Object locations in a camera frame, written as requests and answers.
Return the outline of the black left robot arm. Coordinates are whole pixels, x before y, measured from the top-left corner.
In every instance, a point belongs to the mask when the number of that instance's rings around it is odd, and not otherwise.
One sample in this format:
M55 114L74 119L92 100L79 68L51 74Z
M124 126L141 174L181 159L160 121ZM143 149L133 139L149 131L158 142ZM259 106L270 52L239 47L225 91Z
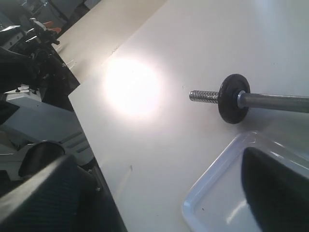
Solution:
M29 22L29 29L12 25L0 31L0 92L26 85L44 103L72 111L69 95L80 83L54 49L61 28L52 21Z

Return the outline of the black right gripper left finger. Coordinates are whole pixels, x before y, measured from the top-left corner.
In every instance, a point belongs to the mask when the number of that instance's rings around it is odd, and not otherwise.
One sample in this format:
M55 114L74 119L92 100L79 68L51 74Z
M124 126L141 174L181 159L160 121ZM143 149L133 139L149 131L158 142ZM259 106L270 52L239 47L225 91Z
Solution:
M2 232L127 231L98 166L62 156L0 198Z

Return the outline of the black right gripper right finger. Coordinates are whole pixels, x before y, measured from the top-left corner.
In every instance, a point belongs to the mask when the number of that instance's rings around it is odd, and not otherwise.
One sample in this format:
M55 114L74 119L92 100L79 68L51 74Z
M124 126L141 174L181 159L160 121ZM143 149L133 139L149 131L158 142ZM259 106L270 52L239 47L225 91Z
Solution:
M261 150L248 147L242 157L242 187L264 232L309 230L309 180Z

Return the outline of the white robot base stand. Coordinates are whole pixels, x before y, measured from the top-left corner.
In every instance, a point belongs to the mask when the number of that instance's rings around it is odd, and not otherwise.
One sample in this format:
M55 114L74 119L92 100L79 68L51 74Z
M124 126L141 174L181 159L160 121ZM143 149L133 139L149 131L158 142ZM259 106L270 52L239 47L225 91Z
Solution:
M20 180L18 170L35 144L60 144L80 166L94 157L74 112L44 103L39 91L23 85L0 96L0 172Z

